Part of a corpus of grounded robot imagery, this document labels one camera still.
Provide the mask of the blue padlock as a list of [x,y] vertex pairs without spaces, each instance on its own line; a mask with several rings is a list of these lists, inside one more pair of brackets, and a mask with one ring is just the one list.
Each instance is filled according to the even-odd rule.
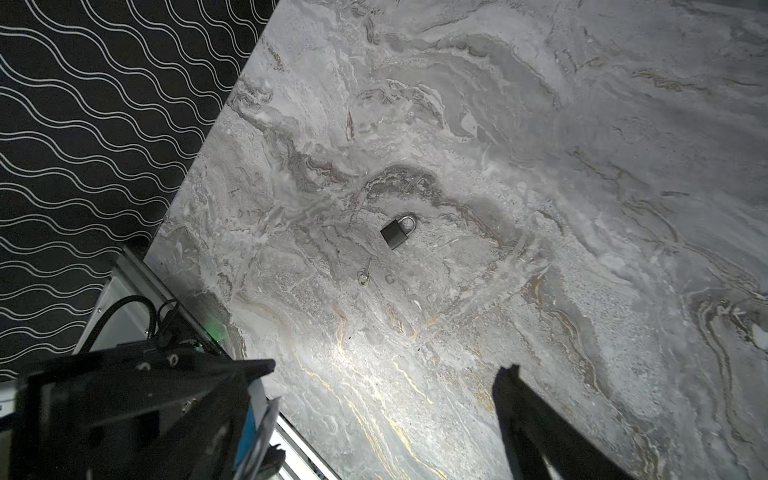
[[272,479],[283,466],[286,453],[270,444],[277,426],[280,398],[269,399],[261,379],[248,387],[250,405],[235,456],[234,479]]

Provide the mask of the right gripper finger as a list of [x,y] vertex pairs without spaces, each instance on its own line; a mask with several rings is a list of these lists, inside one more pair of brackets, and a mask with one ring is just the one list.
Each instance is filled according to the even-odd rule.
[[492,386],[502,442],[515,479],[628,479],[630,476],[551,408],[519,376],[498,370]]

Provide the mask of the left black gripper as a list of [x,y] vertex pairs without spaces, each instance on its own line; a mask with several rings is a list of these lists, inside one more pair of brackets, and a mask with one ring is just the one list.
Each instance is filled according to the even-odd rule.
[[7,479],[230,479],[272,359],[124,345],[21,374]]

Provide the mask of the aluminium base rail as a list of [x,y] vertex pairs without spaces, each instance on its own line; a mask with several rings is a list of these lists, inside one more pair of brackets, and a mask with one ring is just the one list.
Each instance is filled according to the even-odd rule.
[[[157,347],[190,347],[230,359],[210,329],[126,245],[114,260],[78,340],[76,354],[151,341]],[[270,441],[286,453],[272,479],[338,479],[340,475],[280,412]]]

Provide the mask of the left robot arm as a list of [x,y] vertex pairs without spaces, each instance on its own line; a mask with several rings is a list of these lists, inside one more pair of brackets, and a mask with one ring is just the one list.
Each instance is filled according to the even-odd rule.
[[285,451],[263,378],[177,300],[131,295],[89,323],[70,356],[23,369],[2,393],[5,479],[270,479]]

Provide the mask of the black padlock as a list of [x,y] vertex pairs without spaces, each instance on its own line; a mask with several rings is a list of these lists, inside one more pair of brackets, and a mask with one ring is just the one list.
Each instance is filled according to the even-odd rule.
[[403,215],[395,218],[380,230],[380,235],[391,250],[395,250],[415,231],[418,225],[413,215]]

